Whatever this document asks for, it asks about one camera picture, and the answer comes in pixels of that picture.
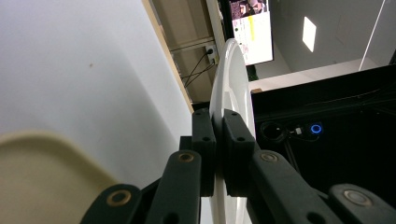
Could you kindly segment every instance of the display screen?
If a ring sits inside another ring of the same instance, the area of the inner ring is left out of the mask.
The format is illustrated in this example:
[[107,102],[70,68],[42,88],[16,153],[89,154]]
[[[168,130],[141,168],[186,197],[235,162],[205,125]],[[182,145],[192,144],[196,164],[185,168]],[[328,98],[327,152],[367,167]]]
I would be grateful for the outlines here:
[[233,35],[242,50],[245,65],[274,59],[269,0],[229,0]]

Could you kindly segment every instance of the blue light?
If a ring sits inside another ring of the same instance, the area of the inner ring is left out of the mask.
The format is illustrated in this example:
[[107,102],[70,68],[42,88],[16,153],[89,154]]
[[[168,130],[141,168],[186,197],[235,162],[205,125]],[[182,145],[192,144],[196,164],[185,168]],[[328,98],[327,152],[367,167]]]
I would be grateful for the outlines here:
[[321,132],[321,126],[318,124],[314,124],[311,126],[311,132],[312,133],[320,133]]

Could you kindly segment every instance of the metal screw head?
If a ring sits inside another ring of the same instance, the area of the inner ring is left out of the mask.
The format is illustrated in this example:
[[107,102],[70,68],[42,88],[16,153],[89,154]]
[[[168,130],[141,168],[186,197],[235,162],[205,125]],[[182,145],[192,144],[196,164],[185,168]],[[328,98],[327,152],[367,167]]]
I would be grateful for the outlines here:
[[128,203],[132,198],[132,194],[129,190],[119,189],[112,192],[107,196],[107,204],[111,207],[123,206]]
[[363,193],[353,189],[347,189],[344,191],[344,196],[352,203],[361,206],[371,206],[373,202]]
[[262,153],[261,157],[262,157],[262,160],[264,160],[264,161],[271,161],[271,162],[277,161],[277,156],[272,153],[268,153],[268,152]]
[[184,152],[179,154],[177,159],[182,162],[190,162],[194,160],[194,155],[192,155],[191,153]]

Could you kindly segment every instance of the image on screen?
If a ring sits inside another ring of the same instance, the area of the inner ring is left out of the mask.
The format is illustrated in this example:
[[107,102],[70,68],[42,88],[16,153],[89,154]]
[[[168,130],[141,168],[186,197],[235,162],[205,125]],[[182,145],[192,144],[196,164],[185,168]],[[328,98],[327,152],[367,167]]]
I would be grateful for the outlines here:
[[229,0],[233,35],[245,65],[272,61],[273,43],[269,0]]

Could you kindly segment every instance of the power outlet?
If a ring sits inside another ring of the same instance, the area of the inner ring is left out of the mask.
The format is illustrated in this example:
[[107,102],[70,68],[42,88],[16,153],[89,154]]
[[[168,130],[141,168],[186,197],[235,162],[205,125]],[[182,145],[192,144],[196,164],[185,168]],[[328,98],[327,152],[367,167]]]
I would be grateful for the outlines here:
[[219,63],[219,54],[216,45],[206,46],[206,51],[213,49],[213,53],[207,55],[207,59],[210,63],[218,64]]

